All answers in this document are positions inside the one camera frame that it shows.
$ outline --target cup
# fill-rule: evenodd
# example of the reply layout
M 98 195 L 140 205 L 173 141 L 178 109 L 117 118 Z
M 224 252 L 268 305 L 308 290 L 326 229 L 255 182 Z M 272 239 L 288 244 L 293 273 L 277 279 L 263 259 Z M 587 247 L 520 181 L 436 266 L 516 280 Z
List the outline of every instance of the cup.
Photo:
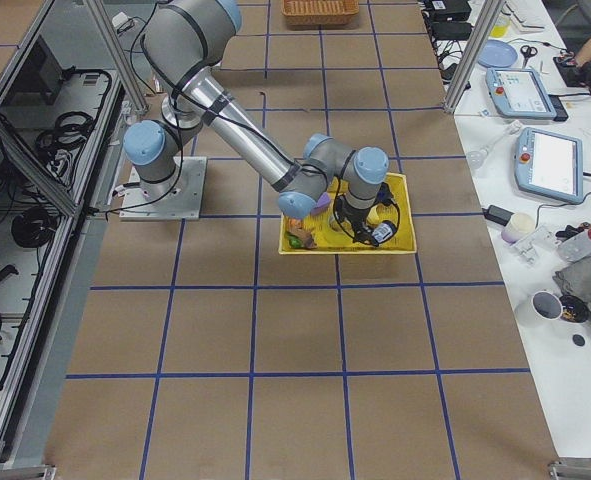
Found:
M 559 298 L 551 292 L 541 290 L 517 306 L 515 319 L 523 327 L 540 328 L 551 322 L 559 322 L 562 312 Z
M 506 35 L 508 26 L 511 24 L 511 14 L 506 10 L 502 10 L 495 21 L 495 25 L 491 30 L 491 37 L 501 38 Z
M 514 213 L 502 230 L 502 239 L 507 243 L 515 243 L 535 231 L 535 220 L 526 213 Z

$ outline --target yellow bin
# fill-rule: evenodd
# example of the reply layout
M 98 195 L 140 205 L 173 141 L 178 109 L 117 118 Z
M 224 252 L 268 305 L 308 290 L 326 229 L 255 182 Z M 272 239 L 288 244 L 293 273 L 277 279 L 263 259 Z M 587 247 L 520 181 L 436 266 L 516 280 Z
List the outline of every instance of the yellow bin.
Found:
M 317 244 L 314 250 L 293 248 L 288 243 L 286 236 L 287 218 L 282 215 L 279 237 L 279 253 L 283 255 L 324 255 L 324 254 L 407 254 L 417 251 L 417 241 L 415 239 L 415 229 L 411 218 L 411 206 L 408 200 L 408 190 L 406 188 L 406 176 L 399 173 L 386 174 L 386 183 L 391 189 L 397 206 L 399 207 L 401 218 L 399 230 L 393 238 L 379 247 L 353 243 L 344 232 L 336 231 L 331 227 L 333 217 L 333 200 L 337 192 L 337 179 L 333 180 L 328 194 L 331 197 L 331 205 L 325 212 L 315 216 L 304 218 L 304 229 L 311 232 L 313 239 Z M 342 182 L 340 193 L 346 193 L 348 184 Z M 397 222 L 397 210 L 394 207 L 377 206 L 377 214 L 380 221 L 389 220 L 394 224 Z

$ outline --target tablet screen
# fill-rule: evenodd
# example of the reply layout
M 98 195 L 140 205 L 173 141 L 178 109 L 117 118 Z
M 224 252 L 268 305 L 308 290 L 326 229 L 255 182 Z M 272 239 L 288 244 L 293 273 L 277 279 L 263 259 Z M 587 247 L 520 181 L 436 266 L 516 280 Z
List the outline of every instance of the tablet screen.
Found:
M 546 103 L 542 99 L 533 74 L 525 71 L 498 70 L 497 75 L 504 87 L 506 100 L 511 110 L 516 112 L 546 112 Z
M 542 133 L 533 134 L 531 185 L 577 194 L 575 142 Z

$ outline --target robotic arm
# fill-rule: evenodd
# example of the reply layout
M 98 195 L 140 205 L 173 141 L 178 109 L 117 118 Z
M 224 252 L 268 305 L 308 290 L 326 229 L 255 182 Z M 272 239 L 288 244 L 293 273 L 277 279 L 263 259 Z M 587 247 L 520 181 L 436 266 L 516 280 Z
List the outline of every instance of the robotic arm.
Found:
M 221 61 L 240 27 L 235 0 L 174 0 L 160 4 L 152 16 L 141 47 L 168 93 L 163 118 L 135 124 L 124 137 L 142 183 L 158 197 L 172 188 L 178 175 L 174 153 L 206 124 L 279 192 L 285 215 L 304 218 L 337 177 L 349 188 L 342 195 L 338 189 L 335 220 L 350 223 L 353 234 L 345 232 L 354 242 L 377 247 L 387 241 L 396 233 L 395 225 L 387 222 L 386 228 L 373 229 L 366 223 L 374 205 L 395 205 L 383 183 L 389 162 L 382 150 L 356 151 L 315 134 L 304 149 L 304 161 L 296 162 L 213 78 L 210 67 Z

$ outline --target glue bottle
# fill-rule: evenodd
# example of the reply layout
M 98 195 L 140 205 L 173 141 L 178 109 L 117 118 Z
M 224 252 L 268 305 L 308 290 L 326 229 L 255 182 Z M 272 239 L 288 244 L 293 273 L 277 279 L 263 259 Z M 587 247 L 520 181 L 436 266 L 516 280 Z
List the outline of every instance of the glue bottle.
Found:
M 576 262 L 591 253 L 591 227 L 563 242 L 557 253 L 567 262 Z

